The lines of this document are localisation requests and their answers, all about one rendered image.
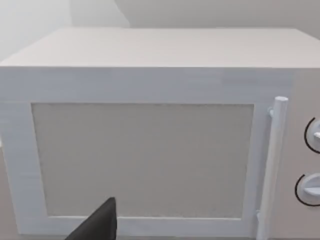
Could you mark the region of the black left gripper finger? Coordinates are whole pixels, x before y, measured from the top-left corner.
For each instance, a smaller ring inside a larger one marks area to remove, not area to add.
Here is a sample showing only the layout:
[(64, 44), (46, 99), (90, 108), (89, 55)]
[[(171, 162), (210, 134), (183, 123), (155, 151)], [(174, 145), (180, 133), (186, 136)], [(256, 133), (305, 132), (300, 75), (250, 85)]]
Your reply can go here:
[(116, 198), (108, 198), (64, 240), (117, 240)]

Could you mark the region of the pale microwave door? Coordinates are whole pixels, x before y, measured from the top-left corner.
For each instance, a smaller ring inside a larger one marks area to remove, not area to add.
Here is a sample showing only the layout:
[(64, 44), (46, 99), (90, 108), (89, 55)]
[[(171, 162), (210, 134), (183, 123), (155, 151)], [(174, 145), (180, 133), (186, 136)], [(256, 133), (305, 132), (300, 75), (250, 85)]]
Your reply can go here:
[(262, 67), (0, 66), (17, 231), (69, 234), (105, 198), (128, 237), (253, 237), (277, 96)]

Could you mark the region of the pale microwave oven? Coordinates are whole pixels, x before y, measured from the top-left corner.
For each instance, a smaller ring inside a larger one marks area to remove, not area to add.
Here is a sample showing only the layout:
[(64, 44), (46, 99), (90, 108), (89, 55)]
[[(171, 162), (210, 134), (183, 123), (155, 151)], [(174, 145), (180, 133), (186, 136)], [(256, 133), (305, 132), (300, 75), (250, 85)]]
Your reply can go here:
[[(320, 207), (297, 201), (295, 184), (320, 173), (320, 154), (305, 144), (304, 130), (320, 118), (320, 40), (296, 29), (68, 28), (60, 29), (0, 62), (0, 67), (280, 68), (294, 70), (272, 205), (269, 239), (320, 240)], [(255, 239), (272, 118), (259, 172)]]

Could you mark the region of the white microwave knob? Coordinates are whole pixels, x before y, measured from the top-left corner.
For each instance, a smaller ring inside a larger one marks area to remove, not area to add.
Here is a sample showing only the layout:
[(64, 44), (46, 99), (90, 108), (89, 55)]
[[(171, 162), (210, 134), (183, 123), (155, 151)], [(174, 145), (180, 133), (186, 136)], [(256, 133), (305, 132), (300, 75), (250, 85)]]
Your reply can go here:
[(303, 139), (309, 150), (320, 155), (320, 118), (313, 117), (307, 123)]
[(320, 207), (320, 173), (302, 174), (295, 183), (294, 195), (304, 206)]

